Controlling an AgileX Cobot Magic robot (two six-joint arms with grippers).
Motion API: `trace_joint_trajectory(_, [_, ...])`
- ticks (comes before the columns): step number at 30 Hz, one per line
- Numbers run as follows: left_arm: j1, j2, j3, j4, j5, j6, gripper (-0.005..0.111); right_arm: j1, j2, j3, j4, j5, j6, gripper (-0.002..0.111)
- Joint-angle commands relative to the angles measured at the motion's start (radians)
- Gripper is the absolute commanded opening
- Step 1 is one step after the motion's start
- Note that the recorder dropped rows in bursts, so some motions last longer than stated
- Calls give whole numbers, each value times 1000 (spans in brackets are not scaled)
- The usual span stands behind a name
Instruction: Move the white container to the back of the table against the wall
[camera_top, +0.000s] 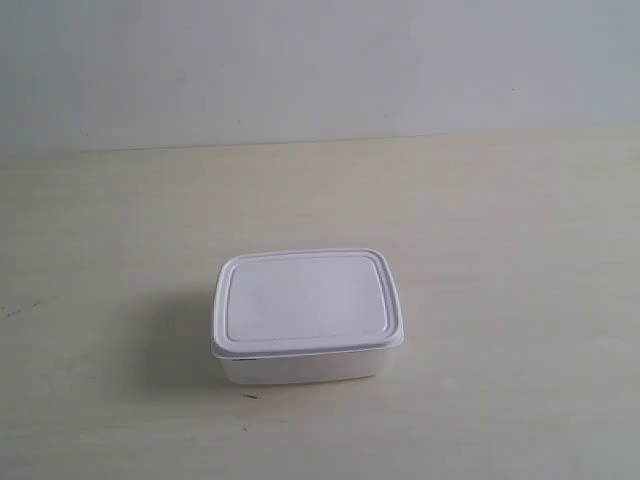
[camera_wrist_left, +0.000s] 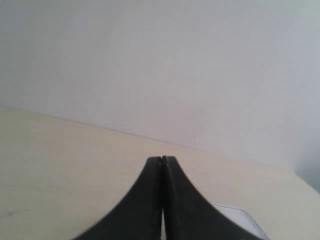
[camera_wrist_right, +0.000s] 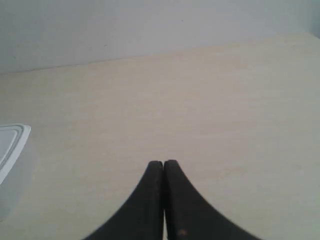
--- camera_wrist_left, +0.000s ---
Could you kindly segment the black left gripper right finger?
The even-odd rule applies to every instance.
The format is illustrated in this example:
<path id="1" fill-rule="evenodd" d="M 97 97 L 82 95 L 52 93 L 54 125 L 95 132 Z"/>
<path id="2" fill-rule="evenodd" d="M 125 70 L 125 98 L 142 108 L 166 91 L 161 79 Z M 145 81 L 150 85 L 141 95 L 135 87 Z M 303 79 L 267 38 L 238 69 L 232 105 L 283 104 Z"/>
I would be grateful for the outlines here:
<path id="1" fill-rule="evenodd" d="M 196 189 L 174 156 L 161 159 L 168 240 L 262 240 L 219 212 Z"/>

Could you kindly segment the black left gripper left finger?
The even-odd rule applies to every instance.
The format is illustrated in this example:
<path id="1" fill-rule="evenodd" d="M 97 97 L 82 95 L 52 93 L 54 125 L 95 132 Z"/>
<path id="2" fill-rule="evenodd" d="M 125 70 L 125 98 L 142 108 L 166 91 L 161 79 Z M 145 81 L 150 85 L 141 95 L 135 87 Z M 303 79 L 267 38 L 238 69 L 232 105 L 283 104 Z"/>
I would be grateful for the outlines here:
<path id="1" fill-rule="evenodd" d="M 76 240 L 159 240 L 162 232 L 162 164 L 149 157 L 121 201 Z"/>

